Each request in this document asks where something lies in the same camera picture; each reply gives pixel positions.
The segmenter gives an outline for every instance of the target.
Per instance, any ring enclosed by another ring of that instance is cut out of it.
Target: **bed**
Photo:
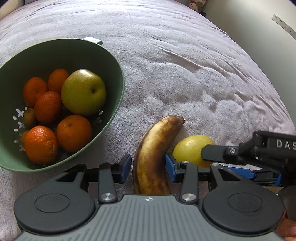
[[[104,137],[73,161],[36,174],[0,169],[1,241],[20,232],[13,203],[21,193],[77,163],[93,168],[125,153],[133,156],[145,131],[166,115],[186,121],[171,149],[193,134],[220,145],[239,144],[257,129],[295,134],[287,109],[255,62],[225,32],[176,1],[30,3],[0,21],[0,66],[33,44],[87,36],[102,39],[123,68],[121,107]],[[132,177],[117,189],[133,193]],[[95,196],[96,185],[89,192]]]

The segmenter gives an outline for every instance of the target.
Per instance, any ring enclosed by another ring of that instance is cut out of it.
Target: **power outlet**
[[[287,33],[290,34],[296,40],[296,32],[288,24],[286,24],[276,15],[273,15],[271,19],[275,21],[278,25],[280,25],[284,30],[286,30]]]

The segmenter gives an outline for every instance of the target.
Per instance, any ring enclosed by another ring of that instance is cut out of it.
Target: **bowl handle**
[[[95,39],[93,37],[86,37],[83,40],[86,40],[86,41],[89,41],[89,42],[93,42],[93,43],[99,44],[99,45],[102,45],[103,44],[103,41],[102,40]]]

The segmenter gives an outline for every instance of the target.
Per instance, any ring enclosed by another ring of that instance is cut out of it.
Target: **ripe banana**
[[[136,194],[170,194],[165,171],[165,154],[185,120],[169,115],[155,123],[140,140],[133,161]]]

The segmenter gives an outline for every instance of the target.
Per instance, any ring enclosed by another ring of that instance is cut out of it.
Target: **green bowl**
[[[100,46],[98,39],[56,39],[29,47],[0,68],[0,167],[15,172],[40,172],[62,163],[83,152],[106,131],[115,117],[124,93],[124,76],[114,56]],[[70,74],[78,69],[88,69],[99,75],[107,91],[102,114],[93,118],[93,139],[76,153],[59,151],[55,162],[48,166],[33,164],[20,143],[25,131],[23,111],[26,104],[22,90],[25,83],[37,76],[47,82],[49,75],[63,68]]]

